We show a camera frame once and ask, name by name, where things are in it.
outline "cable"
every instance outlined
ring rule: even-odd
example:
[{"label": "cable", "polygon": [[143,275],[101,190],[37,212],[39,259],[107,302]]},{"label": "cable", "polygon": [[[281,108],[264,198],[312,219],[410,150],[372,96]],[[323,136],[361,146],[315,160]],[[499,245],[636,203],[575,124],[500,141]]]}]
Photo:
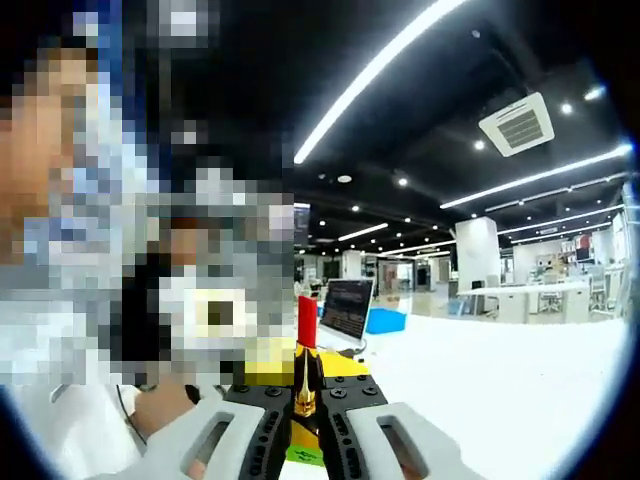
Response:
[{"label": "cable", "polygon": [[224,399],[224,396],[227,394],[227,391],[225,390],[225,388],[222,385],[214,385],[213,388],[216,389],[216,391],[222,395],[222,398]]},{"label": "cable", "polygon": [[136,426],[131,421],[131,417],[127,413],[127,409],[124,408],[124,402],[122,401],[122,392],[120,392],[120,385],[116,385],[116,391],[118,392],[118,400],[120,400],[120,406],[122,407],[122,411],[124,412],[124,416],[127,419],[127,422],[129,423],[129,425],[131,425],[131,428],[133,428],[133,431],[136,432],[138,437],[140,437],[140,440],[142,440],[142,443],[146,445],[147,441],[144,439],[144,437],[140,434],[140,431],[136,428]]},{"label": "cable", "polygon": [[364,347],[356,348],[356,350],[355,350],[356,355],[360,355],[362,352],[364,352],[367,349],[367,339],[362,337],[362,341],[364,342]]}]

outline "ceiling light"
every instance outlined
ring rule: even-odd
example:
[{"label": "ceiling light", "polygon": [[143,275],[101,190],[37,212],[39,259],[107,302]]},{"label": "ceiling light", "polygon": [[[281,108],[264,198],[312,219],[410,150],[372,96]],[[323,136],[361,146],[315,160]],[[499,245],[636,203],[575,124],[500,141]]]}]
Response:
[{"label": "ceiling light", "polygon": [[374,227],[365,228],[364,230],[359,230],[357,232],[350,233],[348,235],[343,235],[338,238],[339,242],[344,242],[345,240],[349,240],[350,238],[359,237],[360,235],[366,235],[367,233],[375,232],[377,230],[382,230],[383,228],[387,228],[389,226],[388,223],[381,223],[380,225],[376,225]]},{"label": "ceiling light", "polygon": [[[610,178],[611,180],[615,179],[615,178],[626,178],[628,176],[628,173],[623,172],[623,173],[617,173],[615,175],[612,175]],[[573,185],[572,188],[574,190],[577,190],[578,188],[584,188],[584,187],[591,187],[593,185],[597,185],[599,183],[603,183],[605,182],[607,179],[607,177],[601,177],[601,178],[597,178],[595,180],[589,180],[587,182],[582,182],[579,183],[577,185]],[[533,195],[531,197],[527,197],[527,198],[523,198],[522,200],[524,202],[530,202],[533,200],[540,200],[542,198],[546,198],[546,197],[550,197],[552,195],[557,195],[559,193],[565,193],[567,191],[566,187],[565,188],[558,188],[555,190],[547,190],[545,192],[542,193],[538,193],[536,195]],[[513,207],[514,205],[518,204],[518,200],[511,200],[510,202],[506,202],[506,203],[501,203],[500,205],[494,205],[492,207],[488,207],[485,208],[484,211],[485,212],[494,212],[496,210],[501,210],[503,208],[508,208],[508,207]]]},{"label": "ceiling light", "polygon": [[409,46],[423,32],[433,26],[451,11],[465,3],[466,0],[438,0],[428,6],[418,17],[407,25],[393,40],[391,40],[369,64],[362,70],[355,80],[347,87],[342,95],[322,117],[320,123],[313,129],[309,137],[304,141],[300,150],[295,154],[293,161],[296,164],[304,162],[311,151],[326,135],[336,120],[349,108],[355,98],[367,88],[382,70]]},{"label": "ceiling light", "polygon": [[488,195],[493,195],[494,193],[504,192],[505,190],[510,190],[512,188],[519,187],[521,185],[526,185],[528,183],[533,183],[538,180],[542,180],[544,178],[553,177],[554,175],[559,175],[561,173],[570,172],[572,170],[577,170],[579,168],[588,167],[589,165],[593,165],[595,163],[603,162],[605,160],[611,160],[614,158],[620,158],[625,156],[633,150],[633,147],[630,144],[623,144],[619,147],[611,150],[610,152],[603,153],[601,155],[597,155],[595,157],[587,158],[584,160],[580,160],[579,162],[570,163],[568,165],[564,165],[562,167],[554,168],[552,170],[547,170],[545,172],[540,172],[535,175],[530,175],[525,178],[521,178],[519,180],[514,180],[512,182],[505,183],[503,185],[498,185],[497,187],[490,188],[488,190],[483,190],[478,193],[474,193],[472,195],[467,195],[466,197],[459,198],[457,200],[453,200],[451,202],[443,203],[440,205],[440,208],[447,209],[451,207],[455,207],[457,205],[462,205],[463,203],[470,202],[472,200],[477,200],[478,198],[486,197]]},{"label": "ceiling light", "polygon": [[432,245],[418,245],[417,247],[405,247],[398,250],[391,250],[389,252],[385,252],[384,255],[393,255],[394,253],[405,253],[405,252],[414,252],[416,250],[420,250],[422,248],[434,248],[434,247],[442,247],[444,245],[452,245],[456,243],[455,240],[447,240],[446,242],[434,243]]},{"label": "ceiling light", "polygon": [[584,99],[589,102],[591,100],[596,100],[598,98],[600,98],[602,95],[604,95],[604,92],[606,91],[606,89],[604,87],[595,87],[592,88],[591,90],[589,90],[587,93],[585,93],[584,95]]},{"label": "ceiling light", "polygon": [[425,255],[415,256],[415,257],[413,257],[413,259],[414,260],[419,260],[421,258],[442,257],[444,255],[449,255],[449,253],[451,253],[451,252],[449,252],[448,250],[447,251],[442,251],[442,252],[427,253]]},{"label": "ceiling light", "polygon": [[622,208],[623,206],[624,205],[620,204],[620,205],[615,205],[613,207],[607,207],[607,208],[601,208],[599,210],[594,210],[593,212],[581,213],[580,215],[573,215],[571,217],[559,218],[557,220],[551,220],[551,221],[548,221],[548,222],[537,223],[535,225],[526,225],[524,227],[511,228],[509,230],[502,230],[502,231],[498,232],[498,235],[505,235],[507,233],[513,233],[513,232],[521,232],[522,230],[529,230],[529,229],[533,229],[533,228],[546,227],[548,225],[553,225],[553,224],[560,223],[560,222],[568,222],[568,221],[571,221],[571,220],[577,220],[578,218],[590,217],[591,215],[597,215],[599,213],[610,212],[612,210],[616,210],[618,208]]}]

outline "laptop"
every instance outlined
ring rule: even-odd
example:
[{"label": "laptop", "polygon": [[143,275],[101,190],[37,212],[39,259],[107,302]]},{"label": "laptop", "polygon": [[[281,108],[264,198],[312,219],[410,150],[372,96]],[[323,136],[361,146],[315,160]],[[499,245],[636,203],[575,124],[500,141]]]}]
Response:
[{"label": "laptop", "polygon": [[372,278],[329,280],[318,319],[318,348],[336,352],[362,349],[372,297]]}]

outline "black ceiling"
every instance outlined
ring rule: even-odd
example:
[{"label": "black ceiling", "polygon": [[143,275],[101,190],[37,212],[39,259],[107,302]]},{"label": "black ceiling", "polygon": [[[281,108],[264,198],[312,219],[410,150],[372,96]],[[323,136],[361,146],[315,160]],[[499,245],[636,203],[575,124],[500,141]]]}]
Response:
[{"label": "black ceiling", "polygon": [[[430,3],[229,2],[220,10],[219,35],[206,55],[195,62],[193,56],[175,60],[173,108],[185,118],[206,119],[210,138],[223,143],[236,137],[240,144],[252,143],[246,139],[260,132],[263,140],[253,143],[275,155],[245,155],[244,161],[266,165],[272,175],[278,169],[285,172],[285,188],[297,202],[312,206],[312,244],[389,224],[344,244],[318,247],[327,252],[351,244],[377,251],[380,246],[400,248],[401,242],[420,245],[425,237],[450,240],[448,230],[472,214],[625,171],[624,160],[611,160],[440,208],[443,202],[606,153],[628,141],[606,95],[584,100],[601,81],[571,31],[538,2],[508,0],[469,0],[427,30],[356,98],[306,161],[293,166],[293,153],[338,96]],[[478,121],[533,92],[545,99],[555,139],[503,157]],[[560,112],[564,102],[573,106],[571,115]],[[473,148],[479,139],[486,142],[482,151]],[[284,167],[273,160],[283,152]],[[345,174],[352,182],[338,183],[337,177]],[[409,181],[404,188],[397,184],[401,177]],[[622,181],[616,177],[487,215],[499,229],[507,229],[525,225],[527,217],[544,222],[615,205]],[[353,205],[360,207],[357,213],[351,211]],[[589,220],[595,224],[606,216]],[[566,228],[584,223],[568,222]],[[508,239],[502,240],[507,246]]]}]

